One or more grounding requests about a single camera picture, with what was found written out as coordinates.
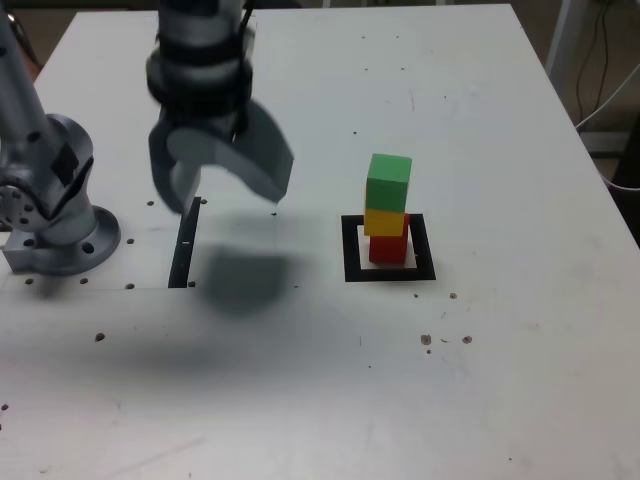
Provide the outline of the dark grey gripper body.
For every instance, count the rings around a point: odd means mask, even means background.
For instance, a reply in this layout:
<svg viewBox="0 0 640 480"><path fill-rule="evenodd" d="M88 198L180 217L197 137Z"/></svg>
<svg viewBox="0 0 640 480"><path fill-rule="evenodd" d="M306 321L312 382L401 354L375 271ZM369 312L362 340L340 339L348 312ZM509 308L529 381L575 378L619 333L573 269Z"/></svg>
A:
<svg viewBox="0 0 640 480"><path fill-rule="evenodd" d="M167 123L171 130L187 128L203 131L207 135L219 137L228 143L234 141L237 130L237 115L234 113L221 117L180 117L168 111L161 111L160 121Z"/></svg>

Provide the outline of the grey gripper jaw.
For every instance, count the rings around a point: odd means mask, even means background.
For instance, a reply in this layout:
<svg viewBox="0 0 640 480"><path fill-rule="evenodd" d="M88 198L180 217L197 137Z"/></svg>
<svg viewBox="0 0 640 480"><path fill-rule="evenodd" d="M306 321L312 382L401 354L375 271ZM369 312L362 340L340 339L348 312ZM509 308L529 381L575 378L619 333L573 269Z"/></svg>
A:
<svg viewBox="0 0 640 480"><path fill-rule="evenodd" d="M277 203L286 195L293 153L278 124L259 103L246 105L246 128L232 143L203 131L173 130L169 152L201 169L216 166L227 170L259 197Z"/></svg>
<svg viewBox="0 0 640 480"><path fill-rule="evenodd" d="M149 134L149 155L155 188L164 204L174 213L186 213L195 197L200 167L176 159L168 148L168 139L175 129L171 121L158 121Z"/></svg>

